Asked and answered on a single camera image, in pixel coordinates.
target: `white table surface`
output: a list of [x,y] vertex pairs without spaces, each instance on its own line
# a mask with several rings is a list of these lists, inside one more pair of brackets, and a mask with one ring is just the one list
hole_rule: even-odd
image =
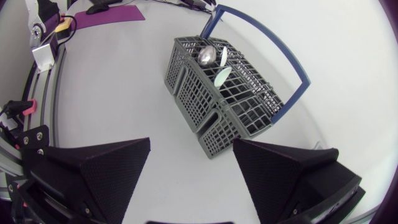
[[[174,38],[200,34],[209,15],[153,1],[133,4],[146,20],[80,29],[67,43],[58,96],[59,146],[150,137],[151,152],[123,223],[259,223],[232,149],[208,159],[164,85]],[[68,14],[90,6],[79,0]],[[293,92],[225,23],[211,36],[242,51],[284,101]],[[254,140],[312,148],[322,136],[299,101]]]

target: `purple cloth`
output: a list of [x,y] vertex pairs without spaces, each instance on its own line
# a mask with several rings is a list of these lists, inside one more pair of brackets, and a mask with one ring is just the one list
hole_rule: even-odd
[[116,6],[109,8],[107,11],[92,15],[87,15],[86,11],[83,11],[76,13],[75,18],[77,20],[77,29],[113,22],[145,20],[145,17],[141,14],[137,6]]

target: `bolt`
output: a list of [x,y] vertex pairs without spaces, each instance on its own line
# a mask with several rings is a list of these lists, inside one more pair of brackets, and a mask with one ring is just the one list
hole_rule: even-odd
[[39,141],[42,140],[42,138],[43,138],[43,133],[41,133],[41,132],[40,132],[40,133],[37,133],[37,134],[36,134],[36,138],[37,138],[37,140],[39,140]]
[[27,145],[29,143],[29,138],[26,136],[24,137],[24,144]]

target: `black cable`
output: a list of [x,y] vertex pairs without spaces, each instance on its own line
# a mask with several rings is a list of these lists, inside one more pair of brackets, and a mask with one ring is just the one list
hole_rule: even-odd
[[203,7],[203,9],[200,9],[200,8],[195,8],[195,7],[187,6],[186,4],[183,4],[183,3],[175,4],[175,3],[172,3],[172,2],[168,2],[168,1],[166,1],[166,0],[153,0],[153,1],[155,1],[155,2],[160,2],[160,3],[170,4],[170,5],[172,5],[172,6],[184,7],[184,8],[186,8],[186,9],[194,10],[194,11],[197,11],[197,12],[204,12],[204,13],[207,13],[207,14],[211,14],[211,11],[208,10],[208,9],[206,9],[206,8],[204,8],[204,7]]
[[72,39],[72,37],[75,35],[76,29],[77,29],[77,20],[76,20],[76,18],[74,18],[73,16],[61,16],[61,17],[64,17],[64,18],[65,18],[65,17],[67,17],[67,18],[72,18],[73,21],[75,22],[75,28],[74,28],[74,30],[73,30],[72,35],[71,35],[66,41],[63,41],[62,43],[59,43],[59,44],[57,45],[57,50],[58,50],[58,48],[59,48],[62,44],[66,43],[66,42],[68,42],[70,39]]

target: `basket handle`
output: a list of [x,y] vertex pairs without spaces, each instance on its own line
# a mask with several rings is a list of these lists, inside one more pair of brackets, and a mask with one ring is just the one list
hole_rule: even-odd
[[229,12],[239,18],[245,20],[246,22],[252,24],[254,27],[259,29],[263,34],[265,34],[271,41],[279,48],[280,51],[286,56],[287,60],[293,65],[294,70],[297,72],[298,77],[300,77],[301,84],[297,88],[297,90],[293,93],[293,95],[287,100],[285,105],[271,118],[273,123],[276,123],[283,115],[288,112],[289,109],[299,100],[299,98],[303,95],[305,90],[310,86],[311,81],[308,78],[307,74],[305,73],[304,69],[302,68],[300,62],[296,59],[294,54],[289,50],[289,48],[276,36],[271,30],[269,30],[266,26],[262,25],[259,21],[253,19],[252,17],[248,16],[247,14],[233,9],[228,6],[218,5],[216,7],[216,16],[215,18],[210,18],[207,22],[205,28],[200,34],[202,38],[209,38],[211,32],[213,31],[214,27],[216,26],[217,22],[224,14],[224,12]]

